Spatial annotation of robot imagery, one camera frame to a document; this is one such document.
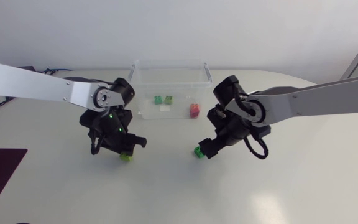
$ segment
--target plastic container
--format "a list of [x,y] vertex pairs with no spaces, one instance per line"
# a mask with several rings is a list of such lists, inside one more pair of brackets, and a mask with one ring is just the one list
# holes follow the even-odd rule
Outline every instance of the plastic container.
[[[199,59],[137,60],[132,65],[129,83],[144,119],[190,118],[190,106],[202,102],[212,77],[207,64]],[[156,104],[161,96],[162,104]],[[172,96],[172,103],[165,102]]]

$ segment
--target green cube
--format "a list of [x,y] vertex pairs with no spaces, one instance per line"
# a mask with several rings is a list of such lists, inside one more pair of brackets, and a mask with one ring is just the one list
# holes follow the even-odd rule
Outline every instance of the green cube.
[[162,104],[162,98],[161,98],[161,96],[155,96],[154,97],[154,103],[155,104]]
[[205,155],[203,154],[203,152],[201,152],[201,147],[197,146],[194,148],[194,153],[197,155],[197,157],[202,158]]
[[129,156],[129,155],[125,154],[125,153],[121,153],[119,155],[119,158],[121,160],[123,160],[123,161],[131,161],[132,160],[132,156]]
[[165,97],[165,100],[164,100],[164,103],[165,103],[165,104],[168,104],[168,105],[171,105],[171,104],[172,104],[172,100],[173,100],[173,97],[172,97],[172,96],[166,96],[166,97]]

